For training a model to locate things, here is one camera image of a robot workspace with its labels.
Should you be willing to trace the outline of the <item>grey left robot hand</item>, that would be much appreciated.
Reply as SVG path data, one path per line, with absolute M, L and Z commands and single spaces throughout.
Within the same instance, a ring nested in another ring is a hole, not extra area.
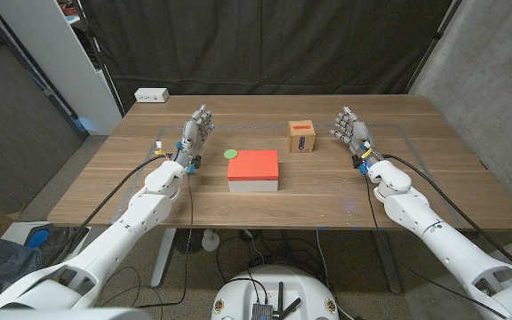
M 198 169 L 202 159 L 200 153 L 213 128 L 212 112 L 203 104 L 184 124 L 177 150 L 171 160 L 183 166 L 188 173 Z

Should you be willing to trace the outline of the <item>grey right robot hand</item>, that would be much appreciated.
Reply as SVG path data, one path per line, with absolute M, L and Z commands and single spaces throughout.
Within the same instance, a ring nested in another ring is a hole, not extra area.
M 335 130 L 331 129 L 330 134 L 348 146 L 353 167 L 360 173 L 366 175 L 374 164 L 383 160 L 368 127 L 350 107 L 343 107 L 343 112 L 334 120 L 334 126 Z

